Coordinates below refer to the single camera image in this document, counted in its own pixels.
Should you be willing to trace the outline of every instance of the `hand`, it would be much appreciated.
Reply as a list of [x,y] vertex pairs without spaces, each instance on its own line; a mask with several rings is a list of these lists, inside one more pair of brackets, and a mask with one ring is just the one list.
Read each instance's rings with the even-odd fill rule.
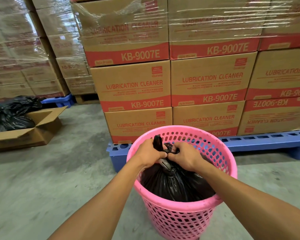
[[178,154],[168,153],[168,159],[179,164],[183,169],[195,172],[197,162],[202,159],[199,150],[195,149],[193,145],[186,142],[175,142],[172,151],[175,152],[179,148]]
[[159,152],[153,148],[153,139],[146,139],[137,149],[133,158],[141,163],[143,169],[151,167],[161,158],[167,157],[167,153]]

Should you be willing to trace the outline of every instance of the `warehouse floor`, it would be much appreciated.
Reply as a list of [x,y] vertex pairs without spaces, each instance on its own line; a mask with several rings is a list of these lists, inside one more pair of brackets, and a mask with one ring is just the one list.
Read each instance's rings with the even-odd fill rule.
[[[0,153],[0,240],[47,239],[115,175],[99,104],[60,115],[61,131],[46,146]],[[300,208],[300,161],[283,153],[236,156],[239,179]],[[163,239],[132,190],[114,240]],[[252,239],[223,203],[200,239]]]

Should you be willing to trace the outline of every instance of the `pink plastic basket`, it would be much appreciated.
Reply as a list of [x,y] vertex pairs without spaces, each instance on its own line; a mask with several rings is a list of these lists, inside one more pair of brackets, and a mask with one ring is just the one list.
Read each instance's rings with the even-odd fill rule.
[[[214,135],[190,126],[163,126],[144,133],[131,146],[127,161],[139,145],[148,138],[160,135],[162,142],[185,141],[206,155],[220,170],[237,178],[237,165],[227,146]],[[140,175],[134,188],[141,195],[156,230],[166,239],[196,239],[209,225],[214,208],[222,203],[217,194],[196,202],[175,202],[160,198],[140,184]]]

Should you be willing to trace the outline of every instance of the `basket rim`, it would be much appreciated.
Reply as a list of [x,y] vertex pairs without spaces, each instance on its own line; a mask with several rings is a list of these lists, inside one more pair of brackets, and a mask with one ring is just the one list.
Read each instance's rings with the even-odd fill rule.
[[[165,128],[166,129],[172,129],[172,128],[173,129],[192,129],[192,130],[196,130],[198,132],[209,134],[214,140],[218,141],[224,147],[223,149],[226,151],[229,159],[231,160],[231,164],[228,165],[229,172],[231,172],[230,176],[237,179],[238,171],[237,171],[236,161],[235,161],[235,158],[232,155],[231,151],[228,149],[228,147],[220,139],[218,139],[214,135],[210,134],[209,132],[206,132],[205,130],[198,129],[195,127],[185,126],[185,125],[161,126],[161,127],[149,130],[148,132],[144,133],[143,135],[138,137],[138,139],[136,139],[136,141],[130,147],[130,149],[128,151],[128,155],[127,155],[127,161],[129,161],[129,159],[133,156],[131,149],[133,148],[134,145],[137,145],[138,143],[142,143],[144,140],[148,139],[147,138],[148,134],[151,134],[159,129],[161,130],[161,129],[165,129]],[[176,202],[176,201],[167,200],[167,199],[161,198],[161,197],[151,193],[150,191],[148,191],[146,188],[144,188],[140,184],[140,182],[138,180],[135,180],[134,188],[140,194],[140,196],[142,198],[145,198],[150,203],[153,203],[156,206],[159,206],[161,208],[171,210],[171,211],[176,211],[176,212],[199,212],[199,211],[207,210],[210,208],[214,208],[223,202],[223,200],[217,194],[215,194],[214,196],[212,196],[208,199],[195,201],[195,202]]]

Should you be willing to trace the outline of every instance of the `wooden pallet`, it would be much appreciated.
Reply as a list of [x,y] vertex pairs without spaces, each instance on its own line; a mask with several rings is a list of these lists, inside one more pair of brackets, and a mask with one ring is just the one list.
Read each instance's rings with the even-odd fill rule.
[[98,94],[96,93],[75,95],[75,99],[78,104],[100,104]]

